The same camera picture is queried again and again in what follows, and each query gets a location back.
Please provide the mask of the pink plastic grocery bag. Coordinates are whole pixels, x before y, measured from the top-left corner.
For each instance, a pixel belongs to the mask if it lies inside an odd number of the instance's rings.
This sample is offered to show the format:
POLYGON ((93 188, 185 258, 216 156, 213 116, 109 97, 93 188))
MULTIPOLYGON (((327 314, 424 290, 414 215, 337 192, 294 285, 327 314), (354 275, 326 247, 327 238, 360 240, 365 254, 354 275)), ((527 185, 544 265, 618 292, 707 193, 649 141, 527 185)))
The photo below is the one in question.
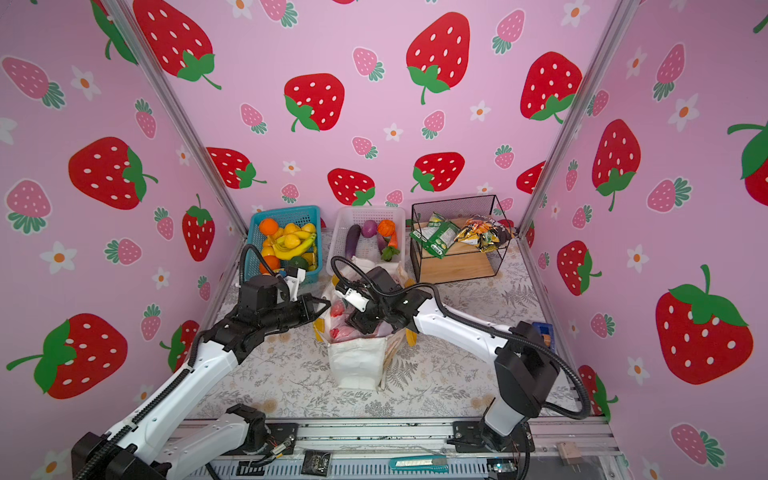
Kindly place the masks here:
POLYGON ((393 327, 384 321, 365 321, 352 305, 336 300, 330 308, 328 335, 331 343, 361 338, 382 338, 391 335, 393 327))

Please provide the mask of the white canvas tote bag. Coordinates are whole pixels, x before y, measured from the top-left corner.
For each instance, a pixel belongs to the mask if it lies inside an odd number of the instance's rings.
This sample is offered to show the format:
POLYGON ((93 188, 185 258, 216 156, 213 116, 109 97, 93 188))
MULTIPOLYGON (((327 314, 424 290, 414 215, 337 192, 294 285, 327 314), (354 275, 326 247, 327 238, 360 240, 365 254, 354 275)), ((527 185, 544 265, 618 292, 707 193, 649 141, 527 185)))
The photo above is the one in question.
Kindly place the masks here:
POLYGON ((386 322, 370 335, 361 333, 348 324, 355 309, 338 294, 337 283, 338 278, 333 277, 322 292, 331 308, 313 324, 316 340, 326 346, 338 387, 382 391, 396 354, 406 346, 414 346, 418 335, 408 329, 394 331, 386 322))

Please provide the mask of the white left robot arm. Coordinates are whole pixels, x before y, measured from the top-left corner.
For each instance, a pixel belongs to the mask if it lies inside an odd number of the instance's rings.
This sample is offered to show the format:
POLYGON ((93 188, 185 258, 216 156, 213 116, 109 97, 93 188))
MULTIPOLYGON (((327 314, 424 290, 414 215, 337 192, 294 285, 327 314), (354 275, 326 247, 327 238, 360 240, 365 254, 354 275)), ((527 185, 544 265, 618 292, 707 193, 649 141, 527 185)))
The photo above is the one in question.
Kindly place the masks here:
POLYGON ((272 455, 263 412, 243 404, 174 445, 167 442, 203 397, 271 335, 313 323, 331 303, 298 291, 291 276, 243 281, 233 309, 199 333, 186 361, 134 412, 106 433, 84 435, 71 450, 76 479, 183 479, 218 456, 272 455))

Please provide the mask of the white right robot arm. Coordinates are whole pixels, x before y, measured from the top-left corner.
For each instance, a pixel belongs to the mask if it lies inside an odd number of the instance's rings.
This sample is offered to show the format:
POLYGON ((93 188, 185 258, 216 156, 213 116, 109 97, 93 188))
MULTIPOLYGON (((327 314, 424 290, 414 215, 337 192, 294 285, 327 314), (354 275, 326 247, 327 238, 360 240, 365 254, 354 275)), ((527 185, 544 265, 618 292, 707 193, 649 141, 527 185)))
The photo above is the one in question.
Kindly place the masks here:
POLYGON ((331 268, 338 278, 335 293, 354 306, 354 319, 439 338, 493 366, 500 397, 483 413, 475 448, 506 450, 543 409, 572 420, 590 416, 588 389, 579 374, 545 345, 532 324, 480 320, 445 305, 436 285, 402 287, 382 267, 365 272, 334 256, 331 268))

